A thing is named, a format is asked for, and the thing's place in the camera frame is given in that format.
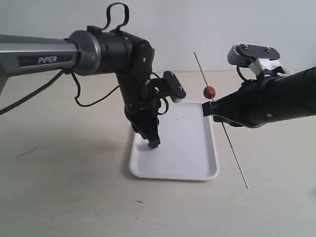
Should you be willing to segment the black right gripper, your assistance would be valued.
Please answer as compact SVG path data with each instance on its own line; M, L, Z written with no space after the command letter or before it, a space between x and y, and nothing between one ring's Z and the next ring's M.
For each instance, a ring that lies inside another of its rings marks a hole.
M238 91L202 104L203 115L232 127L257 128L296 118L296 80L243 82Z

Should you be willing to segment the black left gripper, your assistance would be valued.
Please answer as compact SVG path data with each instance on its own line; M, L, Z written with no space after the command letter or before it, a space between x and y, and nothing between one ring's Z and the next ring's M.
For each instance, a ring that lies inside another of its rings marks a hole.
M131 123L133 131L147 140L149 147L160 145L158 134L158 110L160 107L161 101L158 91L151 91L149 97L145 99L129 97L127 102L124 102L124 113Z

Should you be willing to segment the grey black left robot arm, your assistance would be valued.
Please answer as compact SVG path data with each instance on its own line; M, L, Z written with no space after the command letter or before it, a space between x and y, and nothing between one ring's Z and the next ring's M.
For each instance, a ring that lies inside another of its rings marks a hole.
M114 73L127 119L156 148L160 103L148 86L154 53L142 38L96 28L75 31L67 39L1 35L0 85L4 87L10 77L54 70L73 77Z

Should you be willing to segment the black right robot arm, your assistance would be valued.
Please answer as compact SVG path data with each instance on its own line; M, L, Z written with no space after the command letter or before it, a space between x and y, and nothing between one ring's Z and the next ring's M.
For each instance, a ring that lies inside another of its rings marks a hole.
M289 76L261 73L234 93L202 104L203 115L234 127L258 128L267 123L316 114L316 69Z

